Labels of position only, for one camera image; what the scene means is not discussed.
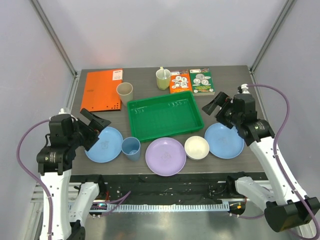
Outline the blue plate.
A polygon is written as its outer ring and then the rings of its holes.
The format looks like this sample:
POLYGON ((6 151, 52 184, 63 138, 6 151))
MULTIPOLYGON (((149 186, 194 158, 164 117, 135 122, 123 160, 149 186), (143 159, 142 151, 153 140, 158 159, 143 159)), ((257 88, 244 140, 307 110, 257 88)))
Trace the blue plate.
POLYGON ((99 140, 87 151, 86 156, 95 163, 108 163, 122 151, 122 134, 114 127, 106 127, 98 136, 99 140))
POLYGON ((218 122, 207 128, 204 139, 214 156, 226 160, 239 156, 245 147, 245 141, 238 135, 235 127, 229 129, 218 122))

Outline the purple plate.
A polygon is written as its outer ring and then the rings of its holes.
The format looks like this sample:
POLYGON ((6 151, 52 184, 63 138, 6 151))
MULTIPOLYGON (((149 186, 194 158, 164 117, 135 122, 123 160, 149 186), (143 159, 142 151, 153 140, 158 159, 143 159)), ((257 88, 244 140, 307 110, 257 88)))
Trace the purple plate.
POLYGON ((152 141, 145 152, 148 168, 162 177, 178 174, 184 168, 186 160, 183 145, 171 137, 162 137, 152 141))

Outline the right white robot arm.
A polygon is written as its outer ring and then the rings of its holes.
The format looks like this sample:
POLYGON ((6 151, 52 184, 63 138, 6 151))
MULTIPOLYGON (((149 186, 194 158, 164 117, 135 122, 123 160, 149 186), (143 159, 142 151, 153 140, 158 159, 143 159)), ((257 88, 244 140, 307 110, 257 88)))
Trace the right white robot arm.
POLYGON ((226 184, 226 193, 233 198, 239 195, 249 198, 264 212, 275 232, 309 224, 320 209, 320 202, 316 197, 309 197, 295 180, 275 143, 270 124, 258 118, 254 97, 250 93, 230 97, 219 92, 202 110, 211 115, 216 107, 220 107, 216 120, 229 129, 236 129, 258 158, 272 187, 272 191, 268 191, 249 176, 240 175, 226 184))

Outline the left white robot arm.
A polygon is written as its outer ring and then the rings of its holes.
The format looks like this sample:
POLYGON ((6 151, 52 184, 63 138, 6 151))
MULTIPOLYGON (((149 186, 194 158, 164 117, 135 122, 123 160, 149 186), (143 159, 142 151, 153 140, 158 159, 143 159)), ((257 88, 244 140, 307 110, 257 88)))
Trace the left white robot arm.
POLYGON ((83 240, 85 222, 95 199, 107 192, 101 175, 88 175, 78 187, 76 200, 69 208, 69 183, 76 150, 90 150, 99 140, 99 134, 111 124, 83 108, 80 113, 89 120, 79 118, 61 109, 48 121, 49 134, 45 146, 36 160, 43 189, 43 227, 40 239, 83 240))

